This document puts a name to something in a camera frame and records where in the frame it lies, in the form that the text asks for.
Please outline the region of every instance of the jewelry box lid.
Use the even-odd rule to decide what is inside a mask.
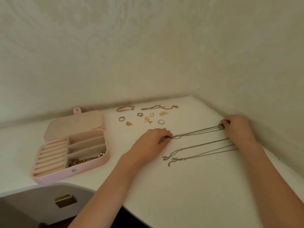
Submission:
[[[53,120],[47,127],[44,140],[50,141],[73,134],[83,133],[97,128],[103,128],[102,112],[99,110],[80,113]]]

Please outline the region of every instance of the open jewelry box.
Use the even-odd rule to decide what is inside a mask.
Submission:
[[[101,111],[76,110],[74,114],[48,125],[44,134],[46,143],[39,148],[31,170],[37,183],[52,183],[109,160]]]

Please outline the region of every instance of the person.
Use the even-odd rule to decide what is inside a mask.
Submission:
[[[221,123],[243,157],[258,212],[265,228],[303,228],[304,204],[280,176],[256,141],[249,121],[239,115]],[[123,154],[117,165],[69,228],[108,228],[119,212],[128,189],[143,165],[156,158],[170,142],[166,129],[148,130]]]

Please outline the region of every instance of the person's right arm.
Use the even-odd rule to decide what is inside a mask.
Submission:
[[[230,140],[246,163],[249,180],[265,228],[303,228],[304,204],[273,166],[255,140],[245,117],[231,115],[222,121]]]

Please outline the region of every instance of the patterned wallpaper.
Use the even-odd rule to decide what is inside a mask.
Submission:
[[[304,0],[0,0],[0,124],[194,94],[304,176]]]

